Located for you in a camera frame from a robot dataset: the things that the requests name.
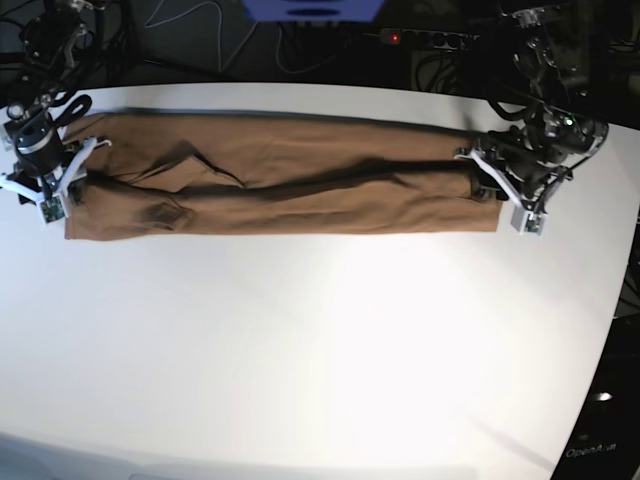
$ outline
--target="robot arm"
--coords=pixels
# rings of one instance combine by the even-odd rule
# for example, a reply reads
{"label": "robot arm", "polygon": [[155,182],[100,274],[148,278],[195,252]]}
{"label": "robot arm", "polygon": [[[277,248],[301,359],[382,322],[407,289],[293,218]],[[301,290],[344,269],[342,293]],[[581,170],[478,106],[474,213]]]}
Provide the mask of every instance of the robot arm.
{"label": "robot arm", "polygon": [[[57,119],[52,107],[68,103],[77,86],[90,73],[102,45],[105,5],[84,0],[58,0],[31,21],[21,36],[25,61],[8,94],[9,122],[0,137],[17,162],[13,172],[0,176],[0,187],[17,193],[23,203],[34,203],[45,223],[69,215],[70,191],[86,172],[82,164],[106,139],[87,139],[80,145],[63,145],[58,130],[81,118],[91,108],[82,95]],[[88,34],[80,17],[84,9],[96,13],[96,33],[87,58],[75,58],[74,45]]]}

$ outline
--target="red power switch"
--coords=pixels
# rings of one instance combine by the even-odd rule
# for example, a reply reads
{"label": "red power switch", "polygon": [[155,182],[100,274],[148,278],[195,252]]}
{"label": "red power switch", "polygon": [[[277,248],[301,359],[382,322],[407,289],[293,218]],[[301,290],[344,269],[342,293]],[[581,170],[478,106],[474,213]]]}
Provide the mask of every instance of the red power switch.
{"label": "red power switch", "polygon": [[402,33],[400,30],[383,28],[380,31],[380,42],[385,45],[400,45],[402,42]]}

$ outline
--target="power strip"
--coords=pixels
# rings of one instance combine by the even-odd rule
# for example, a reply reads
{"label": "power strip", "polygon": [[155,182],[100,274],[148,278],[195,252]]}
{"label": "power strip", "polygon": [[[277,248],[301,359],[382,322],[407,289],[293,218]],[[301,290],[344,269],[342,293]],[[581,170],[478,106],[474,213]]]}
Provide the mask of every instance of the power strip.
{"label": "power strip", "polygon": [[411,50],[468,50],[478,38],[464,33],[397,28],[383,28],[379,36],[384,45],[403,45]]}

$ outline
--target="white tabletop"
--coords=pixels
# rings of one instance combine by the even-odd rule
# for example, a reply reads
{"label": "white tabletop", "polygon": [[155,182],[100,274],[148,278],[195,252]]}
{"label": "white tabletop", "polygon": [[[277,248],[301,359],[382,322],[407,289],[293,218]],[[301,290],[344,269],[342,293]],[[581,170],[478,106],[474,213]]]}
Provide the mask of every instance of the white tabletop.
{"label": "white tabletop", "polygon": [[[501,126],[482,101],[370,88],[90,93],[96,110]],[[622,283],[634,142],[612,128],[543,237],[519,236],[505,207],[496,234],[70,242],[0,192],[0,431],[184,480],[187,465],[243,480],[547,480]]]}

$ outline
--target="brown pants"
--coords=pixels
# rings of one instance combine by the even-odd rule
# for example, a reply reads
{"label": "brown pants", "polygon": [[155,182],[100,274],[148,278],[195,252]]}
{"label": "brown pants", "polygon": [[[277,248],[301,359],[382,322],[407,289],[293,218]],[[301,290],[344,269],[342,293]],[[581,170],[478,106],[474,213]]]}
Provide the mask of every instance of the brown pants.
{"label": "brown pants", "polygon": [[100,114],[67,140],[106,135],[87,161],[70,239],[150,234],[494,231],[452,160],[463,136],[371,122]]}

